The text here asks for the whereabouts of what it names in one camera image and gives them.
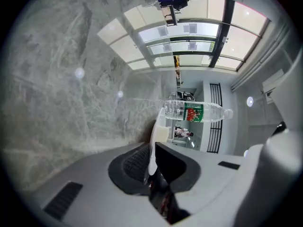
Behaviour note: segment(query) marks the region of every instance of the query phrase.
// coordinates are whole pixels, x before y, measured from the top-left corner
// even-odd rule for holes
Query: ceiling light
[[[254,104],[254,99],[253,99],[251,96],[249,96],[249,97],[247,98],[247,100],[246,100],[246,104],[247,104],[248,107],[253,106],[253,104]]]
[[[85,75],[85,71],[84,71],[83,68],[77,68],[77,69],[75,70],[75,76],[76,76],[76,78],[81,79],[81,78],[84,77],[84,75]]]

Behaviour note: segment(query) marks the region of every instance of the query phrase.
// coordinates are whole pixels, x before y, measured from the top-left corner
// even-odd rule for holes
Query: person
[[[175,137],[187,138],[188,136],[194,136],[194,134],[188,132],[188,129],[175,128]]]

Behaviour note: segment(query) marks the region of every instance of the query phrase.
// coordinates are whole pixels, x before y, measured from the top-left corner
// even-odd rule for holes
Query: black vent grille
[[[67,183],[48,203],[48,205],[44,208],[44,211],[57,220],[61,220],[68,208],[71,206],[72,202],[79,194],[82,187],[83,185],[79,183]]]
[[[143,183],[145,170],[150,162],[149,145],[146,145],[123,162],[124,172],[131,178]]]

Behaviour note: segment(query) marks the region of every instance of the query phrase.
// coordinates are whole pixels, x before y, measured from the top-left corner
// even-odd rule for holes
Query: bottle cap
[[[229,109],[225,109],[224,110],[224,116],[228,119],[231,119],[233,117],[233,110]]]

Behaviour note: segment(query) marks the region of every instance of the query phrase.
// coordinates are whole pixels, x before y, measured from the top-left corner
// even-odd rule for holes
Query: wall light
[[[254,99],[253,99],[251,96],[249,96],[249,97],[247,98],[247,100],[246,100],[246,104],[247,104],[248,107],[253,106],[253,104],[254,104]]]

